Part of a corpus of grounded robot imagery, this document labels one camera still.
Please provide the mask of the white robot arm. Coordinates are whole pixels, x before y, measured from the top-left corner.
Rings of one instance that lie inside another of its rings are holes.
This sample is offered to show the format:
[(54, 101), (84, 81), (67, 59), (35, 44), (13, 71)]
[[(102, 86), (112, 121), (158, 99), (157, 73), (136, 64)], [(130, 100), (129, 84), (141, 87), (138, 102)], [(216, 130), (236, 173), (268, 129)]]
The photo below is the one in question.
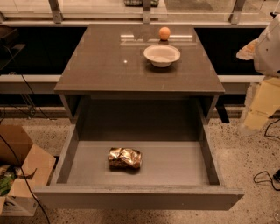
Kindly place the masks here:
[(264, 76), (248, 89), (252, 98), (245, 101), (241, 116), (241, 131), (251, 134), (280, 109), (280, 15), (276, 14), (260, 36), (245, 45), (236, 57), (253, 60), (255, 70)]

